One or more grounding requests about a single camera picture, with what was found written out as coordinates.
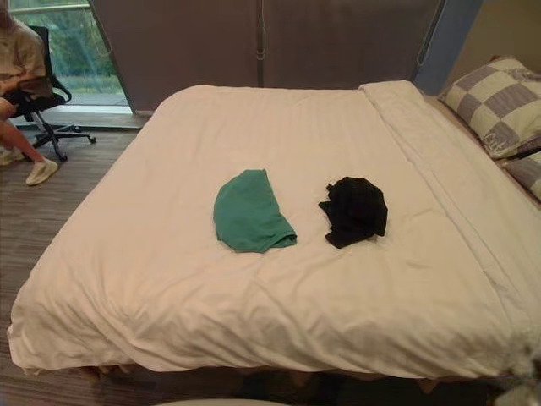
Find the black chair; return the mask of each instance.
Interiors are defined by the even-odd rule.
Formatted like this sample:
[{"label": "black chair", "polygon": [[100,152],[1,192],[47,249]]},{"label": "black chair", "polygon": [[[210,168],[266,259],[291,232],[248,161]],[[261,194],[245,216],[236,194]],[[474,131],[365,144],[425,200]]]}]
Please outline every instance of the black chair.
[{"label": "black chair", "polygon": [[[30,28],[43,40],[43,45],[45,47],[46,75],[39,78],[20,81],[18,85],[19,90],[25,91],[25,87],[32,83],[35,84],[39,81],[48,80],[52,86],[53,93],[49,97],[37,97],[36,99],[32,99],[30,93],[27,93],[28,96],[25,98],[25,102],[19,104],[14,117],[25,116],[27,122],[34,122],[40,130],[40,133],[36,135],[34,147],[38,148],[45,145],[47,142],[51,142],[58,159],[64,162],[68,157],[60,150],[58,140],[62,138],[87,138],[91,144],[95,144],[96,138],[90,137],[89,134],[81,134],[80,128],[73,124],[63,126],[51,125],[41,116],[40,112],[69,102],[72,99],[72,95],[52,72],[51,50],[49,49],[49,29],[35,25],[31,25]],[[66,97],[55,93],[55,90],[62,91]]]}]

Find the green cloth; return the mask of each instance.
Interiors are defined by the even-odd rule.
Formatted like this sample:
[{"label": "green cloth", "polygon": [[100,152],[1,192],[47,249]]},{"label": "green cloth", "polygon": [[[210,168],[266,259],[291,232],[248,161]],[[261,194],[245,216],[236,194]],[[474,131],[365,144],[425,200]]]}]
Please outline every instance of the green cloth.
[{"label": "green cloth", "polygon": [[214,204],[216,234],[237,252],[264,253],[297,243],[280,214],[266,170],[247,170],[224,184]]}]

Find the pillowcase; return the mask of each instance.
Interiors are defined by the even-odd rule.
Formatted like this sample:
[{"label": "pillowcase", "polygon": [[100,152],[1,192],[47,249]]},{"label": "pillowcase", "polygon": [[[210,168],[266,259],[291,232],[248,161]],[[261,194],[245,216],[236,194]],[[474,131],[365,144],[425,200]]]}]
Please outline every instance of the pillowcase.
[{"label": "pillowcase", "polygon": [[523,159],[508,161],[504,169],[541,202],[541,151]]},{"label": "pillowcase", "polygon": [[440,97],[493,158],[541,147],[541,74],[502,58],[461,77]]}]

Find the gray curtain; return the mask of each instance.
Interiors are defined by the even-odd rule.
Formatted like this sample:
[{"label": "gray curtain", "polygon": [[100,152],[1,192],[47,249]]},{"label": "gray curtain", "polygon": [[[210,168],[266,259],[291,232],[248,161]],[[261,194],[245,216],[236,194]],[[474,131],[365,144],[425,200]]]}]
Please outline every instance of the gray curtain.
[{"label": "gray curtain", "polygon": [[135,111],[192,85],[257,86],[254,0],[94,0]]},{"label": "gray curtain", "polygon": [[[257,86],[259,1],[94,0],[93,8],[140,111],[191,85]],[[409,79],[438,1],[264,0],[264,85]]]},{"label": "gray curtain", "polygon": [[411,79],[439,0],[265,0],[265,87]]}]

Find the glass window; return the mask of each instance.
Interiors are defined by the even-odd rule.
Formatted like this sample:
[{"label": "glass window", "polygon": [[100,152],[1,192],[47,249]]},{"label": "glass window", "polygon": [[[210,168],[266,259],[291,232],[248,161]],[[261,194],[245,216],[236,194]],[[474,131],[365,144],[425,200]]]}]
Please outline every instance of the glass window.
[{"label": "glass window", "polygon": [[[80,7],[50,8],[74,5]],[[52,70],[74,94],[73,104],[128,105],[86,0],[11,0],[10,12],[49,29]]]}]

